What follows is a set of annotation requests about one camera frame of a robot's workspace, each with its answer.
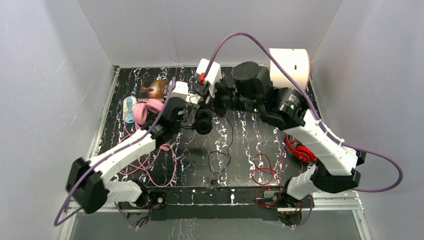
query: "book cover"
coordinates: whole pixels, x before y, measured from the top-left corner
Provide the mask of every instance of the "book cover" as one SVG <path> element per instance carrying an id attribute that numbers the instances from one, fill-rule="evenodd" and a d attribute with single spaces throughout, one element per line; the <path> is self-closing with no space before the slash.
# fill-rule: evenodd
<path id="1" fill-rule="evenodd" d="M 136 97 L 139 101 L 148 99 L 163 101 L 168 94 L 169 83 L 168 80 L 143 80 Z"/>

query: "black headphones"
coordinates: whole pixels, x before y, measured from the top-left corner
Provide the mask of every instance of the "black headphones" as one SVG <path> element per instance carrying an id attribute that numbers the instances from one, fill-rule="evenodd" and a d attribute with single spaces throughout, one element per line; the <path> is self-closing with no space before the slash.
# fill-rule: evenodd
<path id="1" fill-rule="evenodd" d="M 192 129 L 201 135 L 206 135 L 212 131 L 212 113 L 206 108 L 199 108 L 194 115 Z"/>

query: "metal frame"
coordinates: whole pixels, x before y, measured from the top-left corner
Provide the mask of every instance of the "metal frame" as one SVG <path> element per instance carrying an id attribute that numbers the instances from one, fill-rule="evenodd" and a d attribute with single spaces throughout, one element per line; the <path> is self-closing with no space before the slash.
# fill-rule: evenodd
<path id="1" fill-rule="evenodd" d="M 108 114 L 109 106 L 112 101 L 112 96 L 115 90 L 115 86 L 118 81 L 119 72 L 123 68 L 129 68 L 129 67 L 119 67 L 119 66 L 115 67 L 113 79 L 110 84 L 109 92 L 107 94 L 107 97 L 103 106 L 103 110 L 100 115 L 97 131 L 94 135 L 93 141 L 90 146 L 88 157 L 93 157 L 97 152 L 99 142 L 102 137 L 103 129 L 106 123 L 106 116 Z M 312 91 L 314 91 L 314 84 L 313 84 L 312 78 L 310 78 L 310 85 L 312 86 Z M 318 110 L 321 112 L 321 108 L 320 108 L 318 100 L 317 100 L 317 104 L 318 104 Z M 362 202 L 357 191 L 349 190 L 349 191 L 340 192 L 336 194 L 331 194 L 326 192 L 314 193 L 313 200 L 315 203 L 315 207 L 313 208 L 314 211 L 352 210 L 361 239 L 362 240 L 372 239 L 371 233 L 368 229 L 368 225 L 364 216 L 364 208 L 362 206 Z M 76 203 L 74 200 L 71 200 L 71 202 L 69 203 L 69 206 L 65 210 L 64 215 L 66 216 L 68 213 L 76 210 L 77 208 L 79 208 L 78 203 Z M 294 211 L 294 208 L 278 208 L 277 210 L 280 212 Z M 107 203 L 101 209 L 99 209 L 98 212 L 117 213 L 118 210 L 116 209 L 113 203 Z M 126 210 L 125 212 L 147 213 L 147 210 L 146 209 L 130 209 L 130 210 Z M 71 233 L 74 227 L 76 216 L 77 214 L 75 214 L 68 221 L 62 224 L 58 240 L 69 240 L 71 238 Z"/>

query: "white wall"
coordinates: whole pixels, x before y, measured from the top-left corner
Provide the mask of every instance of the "white wall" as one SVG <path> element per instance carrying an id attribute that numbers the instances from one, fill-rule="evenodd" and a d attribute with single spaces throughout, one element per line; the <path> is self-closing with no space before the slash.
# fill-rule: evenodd
<path id="1" fill-rule="evenodd" d="M 245 31 L 268 48 L 302 48 L 312 57 L 343 0 L 78 0 L 114 65 L 197 65 L 228 34 Z M 245 37 L 217 60 L 269 64 Z"/>
<path id="2" fill-rule="evenodd" d="M 0 3 L 0 235 L 53 240 L 113 66 L 76 0 Z"/>
<path id="3" fill-rule="evenodd" d="M 396 159 L 398 188 L 360 195 L 374 239 L 423 239 L 424 1 L 345 0 L 312 60 L 323 115 L 347 142 Z M 360 186 L 397 172 L 368 156 Z"/>

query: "pink ear cushion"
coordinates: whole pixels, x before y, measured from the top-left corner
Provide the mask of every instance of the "pink ear cushion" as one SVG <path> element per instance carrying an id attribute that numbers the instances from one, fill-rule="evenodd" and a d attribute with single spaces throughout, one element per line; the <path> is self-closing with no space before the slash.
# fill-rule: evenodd
<path id="1" fill-rule="evenodd" d="M 164 107 L 164 104 L 157 99 L 149 99 L 146 103 L 139 102 L 134 106 L 132 117 L 138 125 L 146 123 L 148 110 L 152 113 L 159 112 Z"/>

